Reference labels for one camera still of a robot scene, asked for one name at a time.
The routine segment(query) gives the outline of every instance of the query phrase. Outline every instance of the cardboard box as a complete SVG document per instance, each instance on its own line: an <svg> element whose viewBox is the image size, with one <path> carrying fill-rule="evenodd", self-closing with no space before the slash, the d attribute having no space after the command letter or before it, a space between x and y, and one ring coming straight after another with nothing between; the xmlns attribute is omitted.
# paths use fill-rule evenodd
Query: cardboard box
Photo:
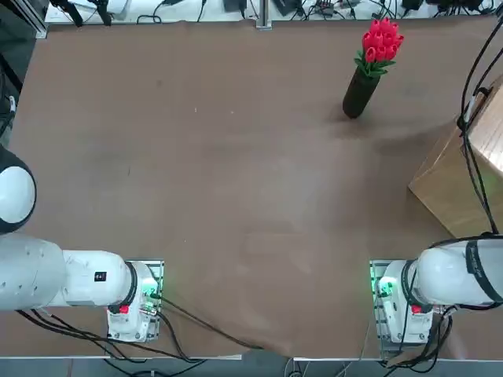
<svg viewBox="0 0 503 377"><path fill-rule="evenodd" d="M503 77L493 83L468 137L479 163L490 209L498 228L503 229ZM456 119L447 127L409 184L410 190L455 236L476 236L490 231L466 167L461 132Z"/></svg>

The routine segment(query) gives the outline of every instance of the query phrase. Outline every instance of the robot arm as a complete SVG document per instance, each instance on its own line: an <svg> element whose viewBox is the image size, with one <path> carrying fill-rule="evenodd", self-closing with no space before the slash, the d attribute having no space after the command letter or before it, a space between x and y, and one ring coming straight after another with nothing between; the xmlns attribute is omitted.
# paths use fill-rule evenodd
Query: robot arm
<svg viewBox="0 0 503 377"><path fill-rule="evenodd" d="M55 243L11 233L26 223L35 203L31 171L0 146L0 310L104 306L110 336L154 339L158 331L151 322L158 320L151 319L159 302L150 295L160 287L150 268L107 251L63 251Z"/></svg>
<svg viewBox="0 0 503 377"><path fill-rule="evenodd" d="M465 240L429 248L413 261L393 261L377 291L392 342L427 342L433 305L503 302L503 239Z"/></svg>

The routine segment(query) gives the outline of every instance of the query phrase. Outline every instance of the vase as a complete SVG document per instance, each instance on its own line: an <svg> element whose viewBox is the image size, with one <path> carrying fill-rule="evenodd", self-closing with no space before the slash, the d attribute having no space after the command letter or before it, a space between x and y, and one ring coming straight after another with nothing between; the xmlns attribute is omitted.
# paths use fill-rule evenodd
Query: vase
<svg viewBox="0 0 503 377"><path fill-rule="evenodd" d="M380 76L369 77L360 68L356 68L343 100L343 111L348 117L355 119L363 113L379 80Z"/></svg>

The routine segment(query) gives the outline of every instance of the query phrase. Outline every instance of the floor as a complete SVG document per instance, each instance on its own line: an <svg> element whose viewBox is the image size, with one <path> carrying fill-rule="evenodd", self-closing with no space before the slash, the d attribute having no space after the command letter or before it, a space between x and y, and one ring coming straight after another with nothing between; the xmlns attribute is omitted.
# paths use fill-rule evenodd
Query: floor
<svg viewBox="0 0 503 377"><path fill-rule="evenodd" d="M0 5L0 49L5 54L6 59L22 79L28 69L28 63L31 57L31 51L35 40L30 28L21 20L10 14ZM8 93L18 98L16 91L8 83ZM195 375L220 376L220 375L241 375L243 377L252 377L261 375L279 376L285 371L287 358L279 355L254 351L246 353L242 361L208 361L204 365L186 372L186 376ZM171 374L186 368L183 361L174 361L171 359L162 359L148 361L145 364L128 364L127 362L115 362L118 366L128 372L137 370L158 369L162 372ZM306 362L301 363L301 368L306 371ZM343 368L342 362L319 361L310 363L306 376L335 376ZM89 375L96 376L119 376L121 372L113 369L102 360L98 359L4 359L0 360L0 370L4 377L25 377L37 375L43 370L46 375L52 377L84 377ZM503 372L503 364L496 362L439 362L436 368L429 374L431 376L443 377L455 375L457 377L470 375L496 376ZM375 361L355 362L347 369L346 376L381 376L385 370ZM409 371L398 371L396 376L406 377L412 375Z"/></svg>

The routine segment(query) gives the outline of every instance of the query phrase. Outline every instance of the flower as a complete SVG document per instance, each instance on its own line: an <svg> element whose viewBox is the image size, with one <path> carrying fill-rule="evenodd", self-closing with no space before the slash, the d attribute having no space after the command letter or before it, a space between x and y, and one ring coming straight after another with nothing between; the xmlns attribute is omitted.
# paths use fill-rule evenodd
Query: flower
<svg viewBox="0 0 503 377"><path fill-rule="evenodd" d="M365 33L362 39L363 51L366 51L369 47L373 45L373 37L370 33Z"/></svg>
<svg viewBox="0 0 503 377"><path fill-rule="evenodd" d="M370 24L370 34L375 34L380 30L380 22L378 20L372 20Z"/></svg>
<svg viewBox="0 0 503 377"><path fill-rule="evenodd" d="M383 61L386 59L386 47L379 46L376 49L376 61Z"/></svg>
<svg viewBox="0 0 503 377"><path fill-rule="evenodd" d="M402 45L402 42L403 42L403 35L396 35L395 36L395 45L397 47L400 47Z"/></svg>
<svg viewBox="0 0 503 377"><path fill-rule="evenodd" d="M392 33L393 35L398 34L398 24L397 23L394 22L393 24L391 24L390 33Z"/></svg>
<svg viewBox="0 0 503 377"><path fill-rule="evenodd" d="M389 47L395 43L395 37L391 33L386 33L383 37L383 46Z"/></svg>
<svg viewBox="0 0 503 377"><path fill-rule="evenodd" d="M392 60L398 51L398 47L396 45L391 45L386 48L386 60Z"/></svg>
<svg viewBox="0 0 503 377"><path fill-rule="evenodd" d="M365 51L365 61L367 63L372 63L376 59L376 49L374 47L369 47Z"/></svg>
<svg viewBox="0 0 503 377"><path fill-rule="evenodd" d="M391 22L389 18L384 18L380 22L380 29L379 29L383 34L391 32Z"/></svg>
<svg viewBox="0 0 503 377"><path fill-rule="evenodd" d="M372 46L379 47L383 45L383 33L380 31L373 34L373 43Z"/></svg>

